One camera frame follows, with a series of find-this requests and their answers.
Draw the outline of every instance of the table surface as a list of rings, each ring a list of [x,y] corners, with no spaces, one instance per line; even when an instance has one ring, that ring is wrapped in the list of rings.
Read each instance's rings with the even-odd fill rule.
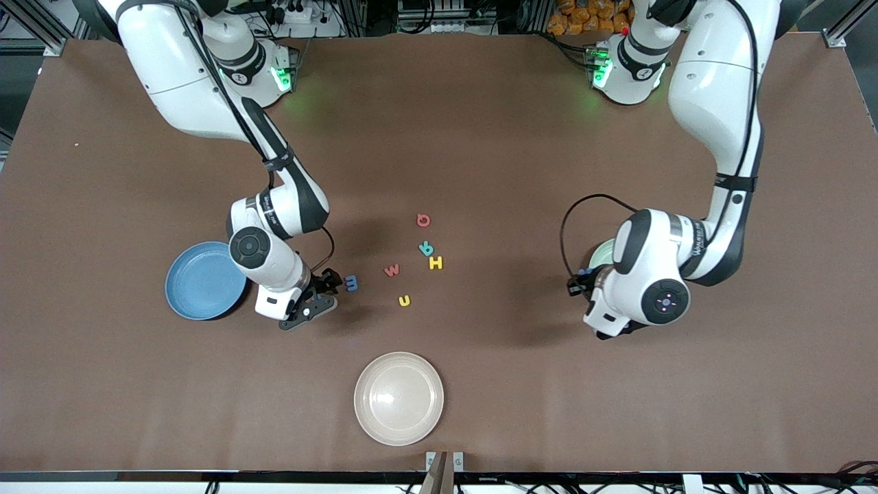
[[[667,84],[613,105],[533,37],[315,41],[269,114],[330,198],[330,265],[360,287],[288,333],[252,293],[217,321],[168,307],[171,262],[223,240],[265,172],[244,143],[167,125],[139,86],[121,47],[70,41],[0,178],[0,469],[403,470],[447,449],[471,470],[834,471],[878,456],[878,139],[818,35],[775,44],[738,274],[693,286],[679,323],[606,342],[565,294],[558,224],[589,193],[706,214],[714,164]],[[625,217],[583,206],[569,251]],[[328,249],[320,233],[291,244],[312,263]],[[410,447],[354,415],[357,376],[395,351],[445,388]]]

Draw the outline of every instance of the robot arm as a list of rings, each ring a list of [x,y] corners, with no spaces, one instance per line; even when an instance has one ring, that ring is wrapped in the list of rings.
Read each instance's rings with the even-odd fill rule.
[[[668,101],[680,126],[716,159],[716,180],[706,219],[641,210],[619,228],[613,264],[580,277],[578,283],[590,299],[583,320],[600,338],[672,323],[689,307],[691,294],[683,280],[712,286],[738,269],[763,141],[754,88],[774,43],[780,9],[780,0],[635,4],[637,18],[629,37],[608,43],[610,63],[619,62],[612,71],[600,74],[604,79],[599,89],[629,104],[649,95],[658,85],[660,68],[681,21],[659,22],[657,6],[666,14],[678,9],[692,27]],[[755,35],[758,67],[752,59],[748,25]]]
[[[215,17],[208,18],[190,0],[99,1],[116,19],[134,71],[170,125],[187,134],[249,142],[272,177],[281,178],[280,186],[232,205],[227,233],[232,259],[259,285],[256,311],[288,319],[312,280],[284,241],[320,229],[329,205],[260,103],[239,93],[255,92],[269,103],[282,94],[276,93],[283,89],[274,84],[277,73],[265,63],[272,48],[254,40],[243,20],[222,14],[225,4],[211,3]],[[199,20],[212,36],[210,50]],[[275,92],[260,91],[264,81],[274,84]]]

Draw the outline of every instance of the black circular joint cap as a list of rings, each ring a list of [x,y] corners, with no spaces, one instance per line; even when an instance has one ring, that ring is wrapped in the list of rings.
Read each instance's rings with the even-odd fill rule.
[[[257,227],[246,227],[238,230],[228,243],[228,251],[232,260],[247,269],[256,269],[265,264],[269,255],[271,240]]]
[[[689,292],[677,280],[659,280],[649,285],[640,300],[646,320],[653,324],[668,324],[684,313],[689,306]]]

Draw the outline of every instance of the blue plate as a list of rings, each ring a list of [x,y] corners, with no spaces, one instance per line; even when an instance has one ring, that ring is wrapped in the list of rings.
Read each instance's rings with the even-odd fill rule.
[[[247,285],[228,254],[228,244],[193,245],[174,261],[165,280],[168,305],[186,319],[204,321],[234,307]]]

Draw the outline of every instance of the gray floor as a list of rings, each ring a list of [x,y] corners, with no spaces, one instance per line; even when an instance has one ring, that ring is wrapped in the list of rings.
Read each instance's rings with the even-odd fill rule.
[[[856,0],[825,0],[799,20],[799,30],[820,31],[832,26],[854,4]],[[871,114],[878,115],[878,7],[866,15],[846,41],[866,106]],[[0,128],[15,133],[41,63],[42,57],[38,56],[0,56]],[[0,152],[3,150],[5,146],[0,142]]]

